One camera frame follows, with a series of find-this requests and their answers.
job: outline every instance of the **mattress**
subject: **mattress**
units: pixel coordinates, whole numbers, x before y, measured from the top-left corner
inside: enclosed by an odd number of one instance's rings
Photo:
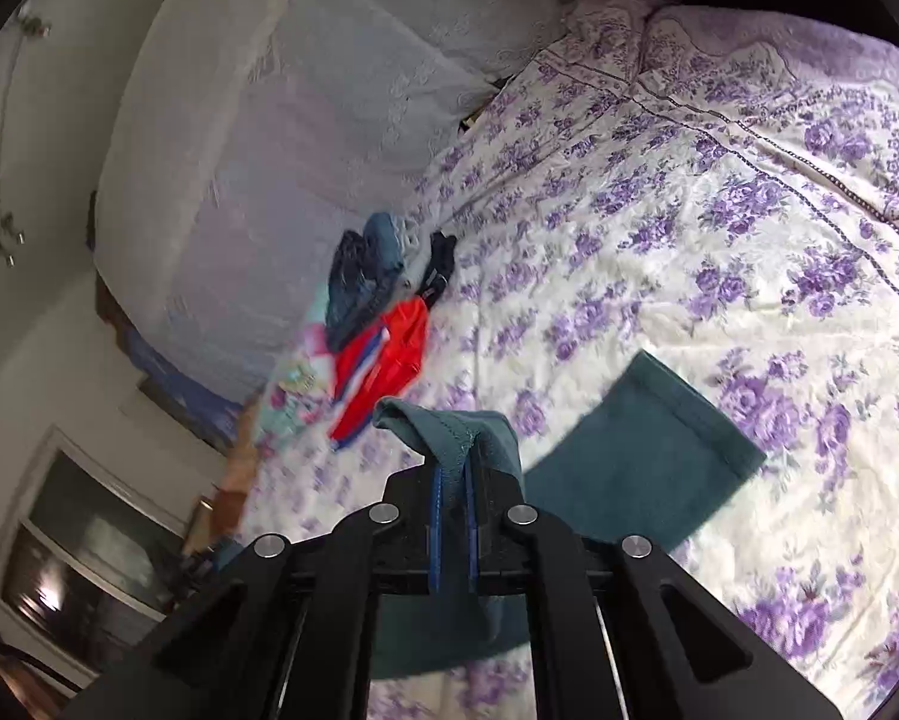
[[[564,1],[166,0],[97,202],[97,269],[147,343],[244,401],[343,230],[403,209]]]
[[[534,466],[646,349],[765,450],[673,557],[868,717],[899,679],[899,49],[811,20],[581,0],[433,161],[457,268],[403,396],[493,409]],[[316,423],[241,538],[293,541],[419,461]],[[370,717],[533,717],[528,648],[374,683]]]

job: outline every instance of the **dark green cloth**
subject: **dark green cloth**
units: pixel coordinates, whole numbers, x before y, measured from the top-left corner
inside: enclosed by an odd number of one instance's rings
[[[600,405],[526,472],[526,500],[581,536],[669,552],[765,459],[726,416],[640,351]]]
[[[488,466],[523,480],[516,434],[506,417],[498,412],[432,412],[386,397],[376,404],[373,424],[439,461],[443,530],[439,592],[379,600],[373,679],[440,671],[528,641],[523,599],[480,598],[470,593],[467,572],[463,464],[470,447],[478,442]]]
[[[384,398],[374,424],[443,469],[440,592],[384,596],[374,679],[405,677],[491,658],[529,640],[522,597],[477,600],[467,578],[462,468],[472,442],[491,466],[520,478],[516,437],[496,412],[429,412]],[[528,503],[583,536],[642,533],[670,550],[751,476],[763,453],[669,368],[640,352],[600,405],[526,472]]]

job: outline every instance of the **floral bedspread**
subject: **floral bedspread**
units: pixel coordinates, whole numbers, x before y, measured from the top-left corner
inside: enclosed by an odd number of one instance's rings
[[[461,237],[422,405],[541,459],[645,348],[766,453],[681,565],[847,718],[899,679],[899,50],[675,0],[582,0],[419,186]],[[418,461],[328,425],[262,469],[243,536],[325,533]],[[533,716],[528,649],[375,683],[370,717]]]

